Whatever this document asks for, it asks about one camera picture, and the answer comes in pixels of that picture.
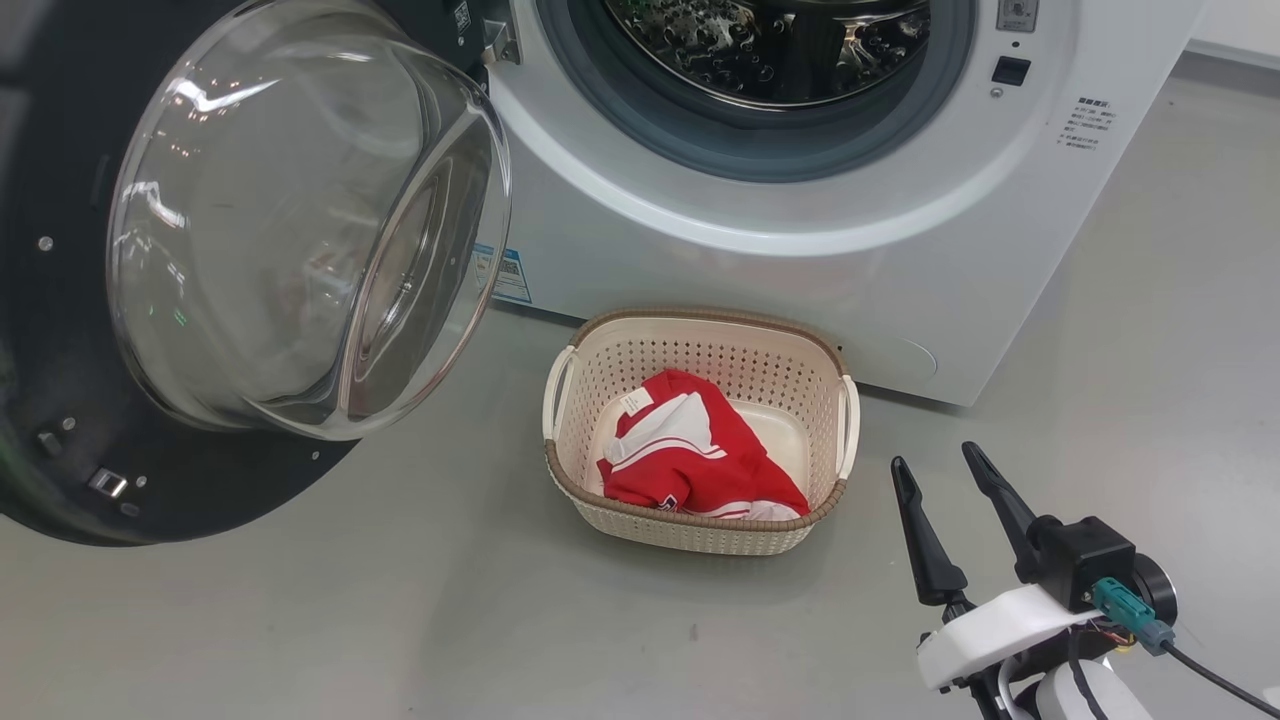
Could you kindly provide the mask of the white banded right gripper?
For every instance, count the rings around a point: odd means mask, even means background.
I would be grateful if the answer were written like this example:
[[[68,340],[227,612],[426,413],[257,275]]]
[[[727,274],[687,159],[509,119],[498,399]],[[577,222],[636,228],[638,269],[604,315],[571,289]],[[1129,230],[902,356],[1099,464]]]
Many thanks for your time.
[[[1039,555],[1027,534],[1037,515],[977,442],[964,442],[963,456],[977,488],[995,507],[1015,556],[1015,574],[1027,585],[983,605],[970,602],[966,575],[936,534],[906,460],[891,461],[916,598],[942,609],[942,626],[916,646],[927,689],[1005,691],[1024,679],[1036,679],[1044,689],[1051,673],[1070,673],[1071,664],[1107,669],[1112,655],[1129,650],[1165,653],[1175,638],[1178,593],[1155,560],[1137,553],[1126,577],[1055,573],[1038,582]],[[1062,578],[1073,597],[1057,585]]]

